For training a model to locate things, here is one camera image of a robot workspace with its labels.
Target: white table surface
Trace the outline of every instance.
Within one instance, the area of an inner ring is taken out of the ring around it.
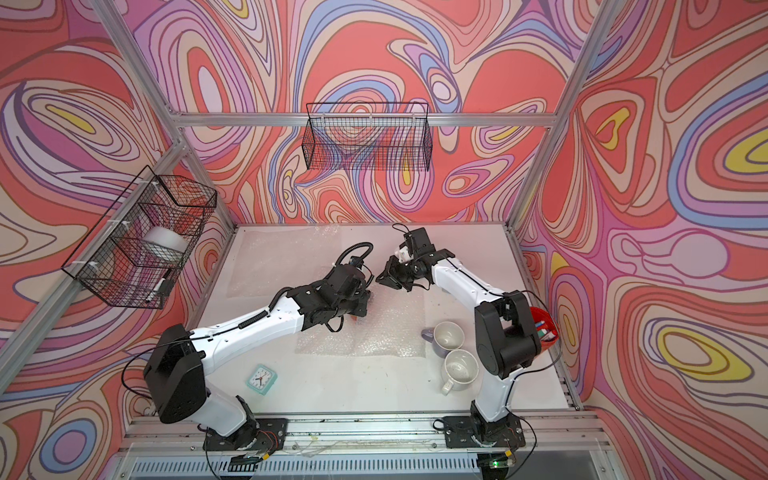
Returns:
[[[243,315],[267,305],[271,300],[271,295],[227,298],[234,266],[249,260],[238,256],[246,232],[301,228],[315,227],[239,228],[200,326],[211,326]],[[491,285],[505,291],[525,288],[502,225],[446,224],[426,228],[438,250],[451,250],[468,269]],[[339,226],[337,235],[343,248],[362,241],[373,243],[373,252],[365,263],[374,275],[381,273],[389,255],[402,243],[402,233],[389,225]],[[334,260],[297,252],[294,258],[284,261],[306,263],[307,269],[317,271]],[[477,357],[473,312],[439,288],[424,292],[424,307],[426,326],[434,326],[447,319],[456,322],[465,333],[462,348]],[[425,349],[425,358],[306,355],[294,352],[297,338],[298,335],[288,335],[258,346],[220,367],[208,379],[225,392],[242,396],[255,413],[466,411],[480,390],[482,374],[469,389],[451,392],[447,396],[441,394],[442,359],[429,346]],[[541,368],[550,362],[549,352],[544,352],[536,358],[532,368]],[[277,373],[277,380],[265,396],[246,385],[260,363]],[[512,411],[568,408],[554,367],[523,376],[518,381],[521,385],[511,400]]]

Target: psychedelic wallpaper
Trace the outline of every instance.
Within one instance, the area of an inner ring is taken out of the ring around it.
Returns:
[[[307,170],[301,129],[189,127],[234,223],[503,221],[542,127],[458,127],[427,171]]]
[[[0,344],[168,147],[87,3],[0,1]],[[121,387],[122,366],[166,326],[187,322],[224,235],[212,217],[163,311],[109,308],[88,293],[75,300],[0,396],[0,479],[97,478],[146,407]]]
[[[627,3],[515,225],[631,477],[768,477],[768,3]]]
[[[124,19],[172,108],[302,112],[426,101],[432,112],[552,112],[593,2],[142,2]],[[543,130],[433,129],[428,172],[307,172],[302,128],[187,137],[235,223],[501,221]]]

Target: black wire basket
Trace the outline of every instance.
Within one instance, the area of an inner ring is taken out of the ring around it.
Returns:
[[[154,175],[82,268],[66,268],[73,251],[62,269],[109,306],[162,309],[216,202],[213,188]]]
[[[301,148],[307,170],[429,171],[429,104],[319,102],[306,111]]]

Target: teal alarm clock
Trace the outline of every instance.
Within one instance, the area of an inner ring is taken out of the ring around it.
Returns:
[[[262,395],[266,395],[270,387],[277,380],[277,374],[266,366],[259,364],[256,372],[248,379],[248,386]]]

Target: robotic arm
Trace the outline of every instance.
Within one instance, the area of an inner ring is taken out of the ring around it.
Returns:
[[[480,393],[470,408],[468,425],[459,429],[471,431],[471,437],[480,445],[506,439],[507,431],[519,425],[517,417],[507,409],[515,380],[541,353],[527,299],[518,291],[504,292],[491,286],[464,268],[453,253],[437,250],[426,229],[409,231],[404,237],[405,242],[389,258],[376,282],[410,292],[416,280],[426,278],[475,312],[477,353],[485,371]],[[511,322],[510,326],[504,328],[502,320]],[[446,417],[446,428],[451,428],[449,422]]]
[[[347,255],[359,248],[359,257]],[[163,423],[188,419],[213,429],[221,449],[246,449],[260,429],[248,405],[206,382],[224,363],[262,343],[324,324],[333,332],[343,327],[344,314],[365,316],[372,276],[366,281],[363,260],[373,250],[369,242],[344,250],[321,280],[297,288],[282,288],[269,306],[225,323],[187,332],[181,324],[163,332],[144,368],[144,380]],[[340,317],[334,330],[329,321]]]

